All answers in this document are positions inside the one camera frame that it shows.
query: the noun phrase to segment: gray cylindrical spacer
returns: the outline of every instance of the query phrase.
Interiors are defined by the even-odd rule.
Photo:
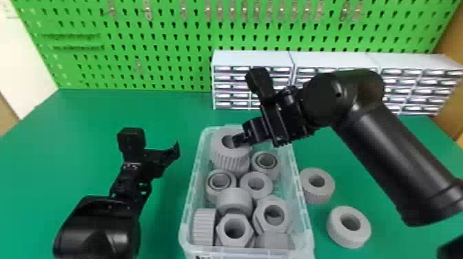
[[[218,129],[211,138],[210,158],[216,168],[240,172],[249,160],[251,147],[241,145],[235,148],[232,137],[242,130],[230,127]]]
[[[192,242],[195,245],[214,245],[216,209],[197,209],[192,224]]]
[[[259,151],[251,158],[252,171],[266,174],[271,180],[276,180],[280,175],[280,161],[270,152]]]
[[[371,236],[371,225],[362,212],[349,206],[334,208],[327,221],[328,235],[341,247],[357,249]]]
[[[221,169],[220,167],[216,166],[215,164],[213,164],[213,165],[214,165],[215,169]],[[251,159],[248,157],[246,162],[238,170],[236,170],[236,171],[229,171],[228,170],[228,171],[231,172],[236,178],[241,178],[241,176],[243,176],[244,174],[249,173],[249,168],[250,167],[251,167]]]
[[[224,189],[217,198],[217,210],[220,215],[239,213],[250,217],[253,208],[251,194],[241,188]]]
[[[218,194],[229,187],[236,187],[235,175],[224,169],[212,170],[206,178],[206,199],[216,204]]]
[[[274,184],[263,173],[249,172],[241,177],[240,188],[248,191],[254,200],[259,200],[271,194]]]
[[[304,190],[305,200],[309,204],[327,203],[336,188],[334,179],[327,172],[318,168],[302,170],[299,179]]]

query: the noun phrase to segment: clear plastic bin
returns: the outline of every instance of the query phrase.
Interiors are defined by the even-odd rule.
[[[205,178],[213,169],[209,160],[209,147],[212,134],[220,127],[207,127],[201,133],[198,151],[194,161],[192,176],[189,182],[185,208],[183,209],[182,222],[178,230],[180,242],[187,259],[235,259],[235,258],[301,258],[314,259],[313,234],[309,215],[305,206],[304,194],[299,181],[299,171],[294,157],[292,145],[286,145],[278,149],[271,143],[262,143],[253,146],[253,153],[265,150],[278,155],[282,172],[274,181],[273,194],[285,199],[291,210],[293,225],[290,231],[296,246],[295,250],[287,249],[258,249],[242,247],[208,247],[194,245],[191,242],[191,225],[194,212],[198,208],[212,207],[205,199]]]

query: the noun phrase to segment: green table surface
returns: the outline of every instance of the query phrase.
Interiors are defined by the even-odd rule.
[[[258,112],[212,110],[210,94],[60,90],[0,138],[2,258],[51,258],[54,235],[87,194],[106,195],[122,162],[116,133],[142,127],[147,147],[179,141],[181,158],[153,192],[141,215],[139,258],[184,258],[178,226],[198,139],[205,127],[241,124]],[[425,116],[401,120],[457,176],[463,151]],[[437,224],[406,227],[393,204],[344,143],[329,129],[294,143],[299,169],[320,167],[336,192],[322,206],[308,206],[316,258],[435,258],[436,248],[463,233],[463,214]],[[329,211],[358,208],[373,233],[361,249],[339,247],[325,231]]]

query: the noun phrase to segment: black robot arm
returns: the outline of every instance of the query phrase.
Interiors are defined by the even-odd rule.
[[[243,123],[235,146],[271,140],[275,147],[332,127],[384,192],[408,226],[443,220],[463,210],[463,182],[382,102],[384,84],[370,70],[319,74],[302,89],[276,92],[265,68],[246,75],[260,99],[261,117]]]
[[[117,142],[124,161],[109,195],[81,199],[54,239],[55,258],[126,259],[138,254],[138,218],[151,194],[151,181],[180,157],[180,147],[145,149],[145,132],[137,127],[123,128]]]

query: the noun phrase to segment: hole in ring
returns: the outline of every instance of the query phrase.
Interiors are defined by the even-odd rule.
[[[235,145],[233,144],[233,136],[232,135],[225,135],[222,137],[222,144],[230,149],[234,149]]]
[[[280,206],[270,205],[264,210],[264,218],[270,225],[278,226],[283,223],[285,213]]]
[[[268,153],[260,154],[256,157],[256,163],[262,168],[274,168],[276,166],[276,157]]]
[[[247,182],[249,188],[253,189],[254,191],[258,191],[265,186],[264,180],[260,178],[251,178],[249,182]]]
[[[214,174],[209,180],[209,186],[215,190],[225,189],[230,186],[230,183],[230,177],[223,173]]]
[[[323,177],[319,176],[318,174],[315,174],[313,176],[310,176],[309,178],[309,183],[312,186],[315,186],[317,188],[325,186],[325,180]]]
[[[229,238],[237,239],[242,237],[245,234],[246,226],[245,224],[236,218],[228,220],[223,226],[225,230],[225,235]]]
[[[352,214],[342,215],[341,224],[351,231],[357,231],[360,229],[360,220]]]

